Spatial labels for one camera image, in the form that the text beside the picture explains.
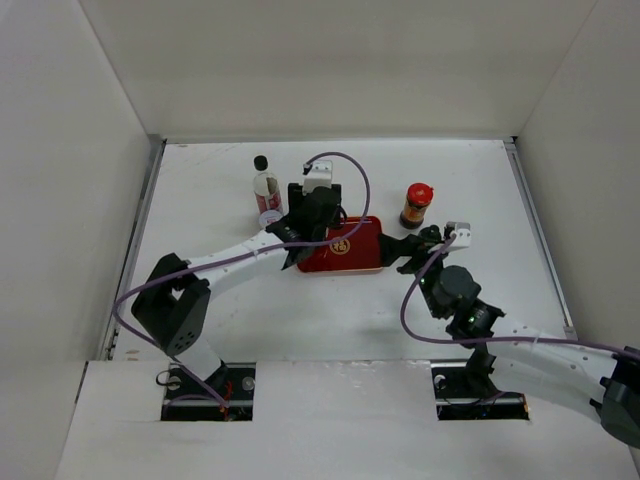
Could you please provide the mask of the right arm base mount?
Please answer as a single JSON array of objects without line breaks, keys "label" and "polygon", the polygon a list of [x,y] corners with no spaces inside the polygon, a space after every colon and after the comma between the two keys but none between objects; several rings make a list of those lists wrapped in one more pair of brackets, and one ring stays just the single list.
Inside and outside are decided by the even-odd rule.
[{"label": "right arm base mount", "polygon": [[440,421],[529,420],[523,394],[497,390],[463,361],[434,362],[430,369]]}]

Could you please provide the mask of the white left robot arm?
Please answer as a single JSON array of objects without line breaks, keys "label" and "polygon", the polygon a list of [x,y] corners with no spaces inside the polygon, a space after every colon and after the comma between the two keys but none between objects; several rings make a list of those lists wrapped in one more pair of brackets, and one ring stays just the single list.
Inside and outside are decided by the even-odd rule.
[{"label": "white left robot arm", "polygon": [[228,368],[201,337],[211,300],[257,276],[275,274],[311,256],[312,247],[295,242],[321,242],[337,225],[341,187],[319,186],[279,221],[249,240],[199,259],[183,260],[175,253],[162,257],[148,280],[158,280],[187,267],[202,266],[245,254],[247,257],[208,272],[188,273],[140,292],[131,313],[169,357],[191,371],[190,386],[206,399],[221,393]]}]

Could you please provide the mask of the white-lid spice jar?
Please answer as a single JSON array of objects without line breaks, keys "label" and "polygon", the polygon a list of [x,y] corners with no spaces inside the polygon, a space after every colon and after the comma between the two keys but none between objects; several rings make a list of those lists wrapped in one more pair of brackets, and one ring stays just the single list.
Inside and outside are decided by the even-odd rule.
[{"label": "white-lid spice jar", "polygon": [[262,230],[283,218],[283,214],[278,210],[266,210],[259,215],[258,223]]}]

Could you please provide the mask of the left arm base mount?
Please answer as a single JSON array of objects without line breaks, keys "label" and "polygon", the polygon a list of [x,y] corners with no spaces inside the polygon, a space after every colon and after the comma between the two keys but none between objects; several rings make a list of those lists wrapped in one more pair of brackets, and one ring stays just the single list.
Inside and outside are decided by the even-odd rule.
[{"label": "left arm base mount", "polygon": [[227,365],[222,382],[213,386],[227,406],[218,400],[177,364],[170,364],[155,378],[163,389],[161,420],[166,422],[249,422],[253,419],[256,364]]}]

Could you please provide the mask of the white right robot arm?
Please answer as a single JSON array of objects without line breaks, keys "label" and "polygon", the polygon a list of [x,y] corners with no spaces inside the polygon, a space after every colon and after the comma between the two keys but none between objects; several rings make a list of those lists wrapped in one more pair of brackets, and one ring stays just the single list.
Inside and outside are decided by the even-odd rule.
[{"label": "white right robot arm", "polygon": [[405,258],[397,270],[413,276],[410,292],[420,292],[431,317],[445,321],[447,336],[436,344],[470,350],[463,380],[471,393],[483,396],[496,389],[535,396],[578,412],[638,447],[638,349],[556,337],[484,302],[471,273],[445,263],[449,253],[471,243],[464,223],[432,226],[403,239],[381,234],[378,243],[382,266]]}]

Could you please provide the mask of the soy sauce glass bottle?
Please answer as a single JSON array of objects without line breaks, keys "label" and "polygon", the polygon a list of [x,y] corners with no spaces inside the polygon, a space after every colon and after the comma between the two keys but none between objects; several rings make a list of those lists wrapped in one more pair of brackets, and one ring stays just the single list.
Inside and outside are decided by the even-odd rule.
[{"label": "soy sauce glass bottle", "polygon": [[258,155],[253,160],[256,175],[253,178],[253,191],[260,214],[266,211],[283,213],[283,205],[277,176],[269,170],[266,156]]}]

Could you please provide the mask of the aluminium frame rail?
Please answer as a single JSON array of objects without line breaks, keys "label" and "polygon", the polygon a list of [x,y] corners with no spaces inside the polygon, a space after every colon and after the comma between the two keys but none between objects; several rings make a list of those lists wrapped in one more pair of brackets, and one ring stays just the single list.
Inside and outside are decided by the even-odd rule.
[{"label": "aluminium frame rail", "polygon": [[552,286],[552,290],[556,298],[556,303],[558,304],[562,312],[564,334],[567,338],[575,340],[577,339],[575,325],[569,311],[569,307],[536,209],[536,205],[534,203],[531,189],[525,176],[524,168],[518,151],[517,137],[510,137],[504,140],[503,144],[507,157],[509,159],[509,164],[513,171],[516,184],[518,186],[518,190],[520,192],[521,199],[524,204],[524,208],[527,213],[527,217],[529,219],[529,224],[533,232],[539,255],[544,263],[545,274]]},{"label": "aluminium frame rail", "polygon": [[[166,139],[159,134],[151,134],[148,136],[150,144],[150,153],[146,162],[145,174],[136,206],[133,224],[128,240],[128,245],[124,257],[123,267],[118,280],[117,290],[114,300],[118,300],[124,293],[129,290],[131,279],[133,277],[135,265],[137,262],[139,248],[142,242],[145,224],[148,218],[150,205],[152,202],[153,192],[159,175],[159,170],[166,147]],[[115,346],[119,335],[118,322],[112,314],[114,305],[109,308],[110,314],[99,355],[100,360],[112,360]]]}]

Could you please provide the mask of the right aluminium frame rail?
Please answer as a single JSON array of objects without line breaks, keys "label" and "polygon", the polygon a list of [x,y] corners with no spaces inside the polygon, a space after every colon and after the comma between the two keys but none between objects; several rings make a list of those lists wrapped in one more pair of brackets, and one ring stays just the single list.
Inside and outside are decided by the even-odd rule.
[{"label": "right aluminium frame rail", "polygon": [[575,325],[569,311],[569,307],[536,209],[536,205],[534,203],[531,189],[525,176],[524,168],[518,151],[517,137],[510,137],[504,140],[503,144],[507,157],[509,159],[509,164],[513,171],[516,184],[518,186],[518,190],[520,192],[521,199],[524,204],[524,208],[527,213],[527,217],[529,219],[529,224],[533,232],[539,255],[544,263],[545,274],[552,286],[552,290],[556,298],[556,303],[558,304],[562,312],[564,334],[567,338],[575,340],[577,339]]}]

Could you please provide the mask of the left aluminium frame rail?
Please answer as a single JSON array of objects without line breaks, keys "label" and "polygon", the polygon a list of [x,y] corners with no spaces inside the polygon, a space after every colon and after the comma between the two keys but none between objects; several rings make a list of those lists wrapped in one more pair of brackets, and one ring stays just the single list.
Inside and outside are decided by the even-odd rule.
[{"label": "left aluminium frame rail", "polygon": [[[152,202],[153,192],[159,175],[159,170],[166,147],[166,139],[159,134],[151,134],[148,136],[150,144],[150,153],[146,162],[145,174],[136,206],[133,224],[128,240],[128,245],[124,257],[123,267],[118,280],[117,290],[114,300],[118,300],[124,293],[129,290],[131,279],[133,277],[135,265],[137,262],[139,248],[142,242],[145,224],[148,218],[150,205]],[[114,305],[109,308],[110,314],[99,355],[100,360],[112,360],[115,346],[119,335],[118,322],[112,314]]]}]

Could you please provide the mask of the red lacquer tray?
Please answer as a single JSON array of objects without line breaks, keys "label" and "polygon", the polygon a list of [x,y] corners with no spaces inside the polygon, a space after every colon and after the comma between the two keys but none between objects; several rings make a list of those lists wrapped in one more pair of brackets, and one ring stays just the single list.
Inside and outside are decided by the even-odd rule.
[{"label": "red lacquer tray", "polygon": [[320,247],[297,268],[306,274],[373,272],[382,269],[378,236],[382,233],[380,220],[364,218],[362,226],[345,240]]}]

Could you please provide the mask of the red-lid chili sauce jar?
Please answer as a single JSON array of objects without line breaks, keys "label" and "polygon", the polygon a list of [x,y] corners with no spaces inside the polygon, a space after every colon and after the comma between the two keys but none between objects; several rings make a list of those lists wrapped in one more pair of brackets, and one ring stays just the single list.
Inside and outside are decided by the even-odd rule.
[{"label": "red-lid chili sauce jar", "polygon": [[407,229],[416,229],[424,221],[427,209],[434,198],[434,189],[425,183],[413,183],[407,188],[405,204],[399,221]]}]

